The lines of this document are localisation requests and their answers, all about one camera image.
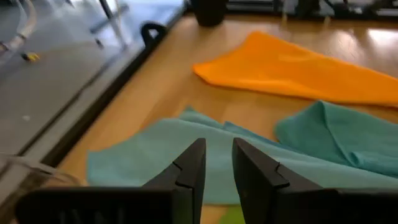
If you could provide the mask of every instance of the microfiber cloth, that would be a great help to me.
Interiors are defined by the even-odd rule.
[[[218,221],[219,224],[244,224],[243,211],[240,206],[230,206]]]
[[[398,177],[398,124],[318,101],[280,121],[274,132],[295,152]]]
[[[203,202],[238,204],[231,158],[234,137],[247,140],[323,187],[398,188],[398,179],[295,152],[233,123],[220,124],[190,108],[179,118],[161,119],[109,149],[90,152],[87,181],[90,185],[141,186],[165,169],[194,140],[206,138]]]
[[[398,79],[262,32],[251,33],[237,49],[195,64],[193,70],[219,86],[340,103],[398,104]]]

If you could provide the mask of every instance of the table surface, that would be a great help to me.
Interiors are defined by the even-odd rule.
[[[276,17],[228,16],[215,28],[199,27],[185,16],[172,28],[158,49],[103,111],[59,165],[82,181],[88,151],[119,143],[158,119],[178,116],[187,106],[219,122],[232,121],[275,139],[272,128],[312,100],[221,88],[205,83],[192,65],[213,59],[237,47],[252,31],[296,43],[310,50],[398,77],[396,24],[352,21],[290,21]],[[351,106],[398,123],[398,109]],[[217,223],[224,206],[204,206],[202,223]]]

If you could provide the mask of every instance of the light blue cloth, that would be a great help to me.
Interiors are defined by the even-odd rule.
[[[277,142],[229,122],[222,125],[192,109],[185,110],[179,118],[162,119],[109,149],[90,152],[87,179],[90,185],[141,186],[165,169],[194,140],[206,138],[203,201],[238,204],[231,158],[234,137],[247,140],[323,187],[398,187],[398,179],[284,149]]]
[[[398,177],[398,125],[318,101],[280,121],[280,143],[309,156]]]

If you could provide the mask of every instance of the yellow object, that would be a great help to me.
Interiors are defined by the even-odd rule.
[[[338,103],[398,105],[398,79],[262,32],[193,70],[214,85]]]
[[[26,55],[24,55],[23,58],[30,62],[35,62],[36,60],[40,59],[40,57],[35,53],[26,53]]]

